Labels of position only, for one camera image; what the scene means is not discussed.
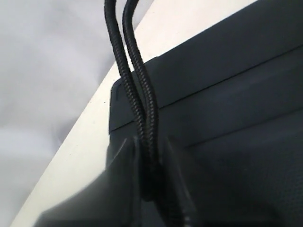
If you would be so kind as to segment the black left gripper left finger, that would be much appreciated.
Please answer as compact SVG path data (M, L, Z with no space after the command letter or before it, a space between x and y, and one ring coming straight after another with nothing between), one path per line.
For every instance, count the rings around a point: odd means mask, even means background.
M140 153L137 138L125 139L90 185L43 212L36 227L140 227Z

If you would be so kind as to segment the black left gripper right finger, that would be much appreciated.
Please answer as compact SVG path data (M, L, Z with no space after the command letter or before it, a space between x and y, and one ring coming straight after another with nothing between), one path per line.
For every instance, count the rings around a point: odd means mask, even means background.
M199 218L189 185L192 160L174 137L164 142L163 167L170 227L196 227Z

